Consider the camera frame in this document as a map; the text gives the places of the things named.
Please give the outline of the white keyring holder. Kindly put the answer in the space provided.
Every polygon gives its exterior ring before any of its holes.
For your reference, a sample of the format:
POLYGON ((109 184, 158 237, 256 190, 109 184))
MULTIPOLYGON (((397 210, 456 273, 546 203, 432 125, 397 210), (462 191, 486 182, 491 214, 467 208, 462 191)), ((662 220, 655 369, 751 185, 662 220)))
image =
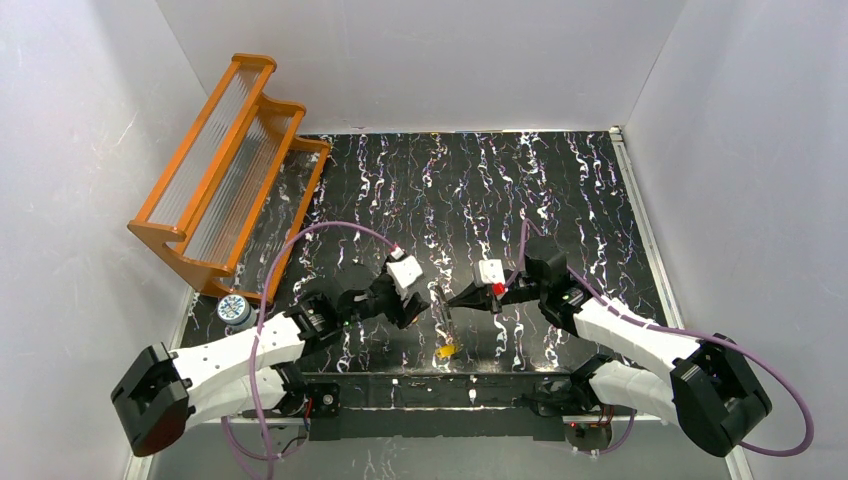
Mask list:
POLYGON ((450 314, 450 307, 447 303, 447 296, 445 294, 445 291, 438 283, 436 283, 433 287, 433 292, 435 293, 437 298, 437 305, 435 311, 437 312, 439 318, 441 331, 444 333, 445 342, 447 345, 456 346, 456 330, 452 320, 452 316, 450 314))

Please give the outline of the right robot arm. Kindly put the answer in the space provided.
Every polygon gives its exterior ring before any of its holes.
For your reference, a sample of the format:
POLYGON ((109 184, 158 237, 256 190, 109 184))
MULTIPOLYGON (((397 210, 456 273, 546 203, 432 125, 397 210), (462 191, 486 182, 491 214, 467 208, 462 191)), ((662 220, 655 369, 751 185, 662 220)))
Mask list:
POLYGON ((701 450, 726 456, 772 411, 772 402, 731 339, 669 333, 595 291, 569 266, 566 254, 536 237, 514 271, 482 260, 473 281, 445 300, 447 309, 501 312, 534 303, 555 328, 612 349, 597 354, 563 381, 527 396, 533 407, 589 411, 623 406, 678 426, 701 450))

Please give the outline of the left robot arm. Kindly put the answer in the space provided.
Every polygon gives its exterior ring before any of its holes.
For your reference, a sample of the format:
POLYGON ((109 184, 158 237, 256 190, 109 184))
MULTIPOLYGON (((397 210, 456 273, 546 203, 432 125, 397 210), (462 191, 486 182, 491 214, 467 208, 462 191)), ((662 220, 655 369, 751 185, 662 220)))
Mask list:
POLYGON ((257 404, 291 410, 307 394, 294 363, 329 349, 351 321, 410 326, 429 307, 415 290, 422 277, 412 256, 377 276, 354 265, 254 327, 195 347, 147 346, 110 394, 133 455, 158 453, 198 424, 257 404))

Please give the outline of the yellow tagged key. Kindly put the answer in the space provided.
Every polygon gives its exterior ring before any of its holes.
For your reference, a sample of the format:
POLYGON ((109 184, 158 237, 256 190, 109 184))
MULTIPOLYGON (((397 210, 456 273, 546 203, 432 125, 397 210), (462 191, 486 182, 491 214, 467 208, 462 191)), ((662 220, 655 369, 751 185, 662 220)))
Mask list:
POLYGON ((457 344, 446 344, 436 350, 436 357, 439 359, 448 359, 460 351, 460 346, 457 344))

